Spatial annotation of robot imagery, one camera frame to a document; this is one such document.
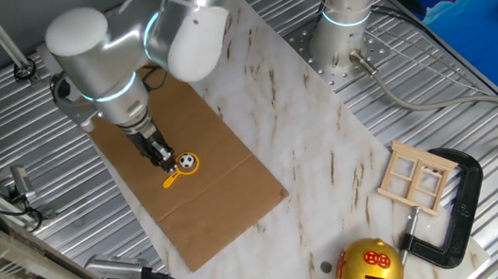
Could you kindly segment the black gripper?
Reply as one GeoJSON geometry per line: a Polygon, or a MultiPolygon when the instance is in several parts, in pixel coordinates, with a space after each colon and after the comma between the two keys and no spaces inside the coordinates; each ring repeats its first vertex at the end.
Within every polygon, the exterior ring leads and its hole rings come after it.
{"type": "Polygon", "coordinates": [[[119,124],[118,127],[140,154],[149,159],[154,166],[162,168],[167,173],[174,173],[177,170],[174,151],[165,143],[149,111],[138,119],[119,124]]]}

